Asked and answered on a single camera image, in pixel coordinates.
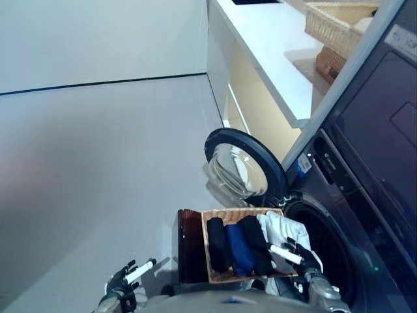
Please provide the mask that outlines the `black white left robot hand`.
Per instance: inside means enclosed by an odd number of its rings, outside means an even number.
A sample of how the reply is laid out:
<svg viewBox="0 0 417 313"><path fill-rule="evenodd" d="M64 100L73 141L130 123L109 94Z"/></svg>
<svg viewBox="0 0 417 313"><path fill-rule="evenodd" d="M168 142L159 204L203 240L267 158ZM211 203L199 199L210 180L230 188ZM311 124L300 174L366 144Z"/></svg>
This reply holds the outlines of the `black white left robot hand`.
<svg viewBox="0 0 417 313"><path fill-rule="evenodd" d="M123 293L134 290L137 287L138 279L155 265L155 258L150 258L140 266L136 263L136 260L129 261L108 280L104 288L105 295L117 290L121 290Z"/></svg>

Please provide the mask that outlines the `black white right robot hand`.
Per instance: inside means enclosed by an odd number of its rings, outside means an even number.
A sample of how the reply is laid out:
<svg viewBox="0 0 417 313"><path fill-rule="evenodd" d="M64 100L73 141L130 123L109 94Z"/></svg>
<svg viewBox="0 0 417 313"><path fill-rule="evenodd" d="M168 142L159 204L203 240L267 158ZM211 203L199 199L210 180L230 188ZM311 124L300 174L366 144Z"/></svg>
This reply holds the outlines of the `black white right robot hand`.
<svg viewBox="0 0 417 313"><path fill-rule="evenodd" d="M290 237L281 246L267 243L267 247L269 252L279 259L276 265L286 263L301 276L323 274L323 263L318 255Z"/></svg>

